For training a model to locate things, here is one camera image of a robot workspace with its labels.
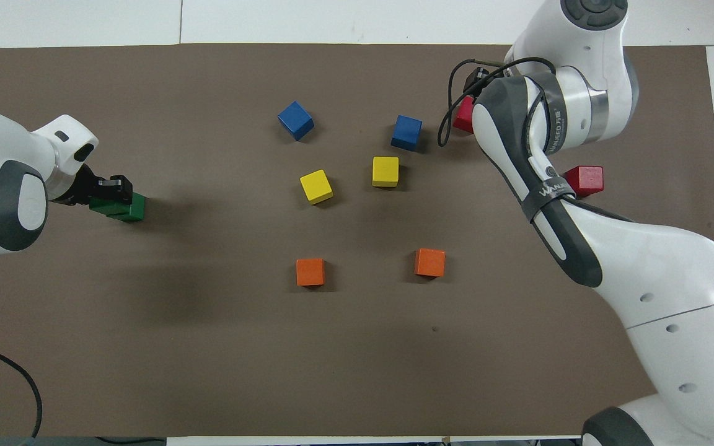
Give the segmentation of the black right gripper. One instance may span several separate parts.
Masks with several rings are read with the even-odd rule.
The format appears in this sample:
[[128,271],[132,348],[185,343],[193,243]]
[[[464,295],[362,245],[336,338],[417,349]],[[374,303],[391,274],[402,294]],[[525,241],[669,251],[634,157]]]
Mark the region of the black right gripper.
[[478,97],[490,82],[504,76],[504,68],[496,68],[494,70],[490,70],[487,67],[474,68],[465,80],[462,93],[467,96]]

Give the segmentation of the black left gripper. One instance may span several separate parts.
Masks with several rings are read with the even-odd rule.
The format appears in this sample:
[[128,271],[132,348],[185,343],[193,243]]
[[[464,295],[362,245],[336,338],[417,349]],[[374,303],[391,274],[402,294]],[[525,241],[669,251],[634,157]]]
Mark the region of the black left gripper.
[[92,199],[114,200],[130,206],[133,203],[133,184],[124,175],[113,175],[111,180],[102,180],[86,164],[82,164],[71,186],[54,203],[65,206],[88,206]]

